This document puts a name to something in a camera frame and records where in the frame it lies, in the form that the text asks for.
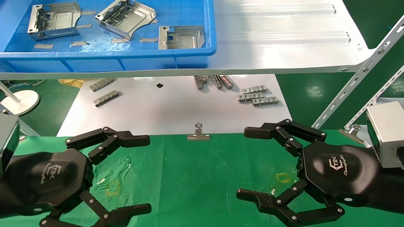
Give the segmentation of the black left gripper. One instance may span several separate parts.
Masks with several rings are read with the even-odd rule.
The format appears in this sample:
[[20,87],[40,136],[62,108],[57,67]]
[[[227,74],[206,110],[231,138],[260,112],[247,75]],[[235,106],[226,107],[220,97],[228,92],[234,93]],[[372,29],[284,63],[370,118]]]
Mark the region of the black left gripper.
[[[94,177],[93,166],[104,161],[118,148],[150,145],[149,135],[99,128],[65,141],[66,151],[38,152],[12,157],[6,168],[6,217],[34,216],[52,212],[41,220],[41,227],[78,227],[60,221],[62,213],[85,202],[99,217],[93,227],[127,227],[131,218],[149,214],[149,203],[107,211],[89,193]],[[79,150],[97,145],[88,158]]]

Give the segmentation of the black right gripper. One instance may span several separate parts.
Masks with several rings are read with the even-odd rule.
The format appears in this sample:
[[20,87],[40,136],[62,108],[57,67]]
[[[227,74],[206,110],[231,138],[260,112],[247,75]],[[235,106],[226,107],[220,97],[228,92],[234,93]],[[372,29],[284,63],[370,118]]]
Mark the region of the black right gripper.
[[[259,212],[274,215],[287,227],[303,227],[341,218],[345,210],[336,202],[351,207],[372,206],[380,163],[371,149],[324,143],[325,132],[290,119],[263,123],[261,127],[246,127],[244,136],[274,139],[292,156],[301,157],[304,180],[300,179],[278,197],[253,190],[237,190],[236,197],[255,203]],[[311,144],[303,149],[296,137]],[[291,210],[289,203],[304,190],[316,201],[324,203],[325,208],[303,212]]]

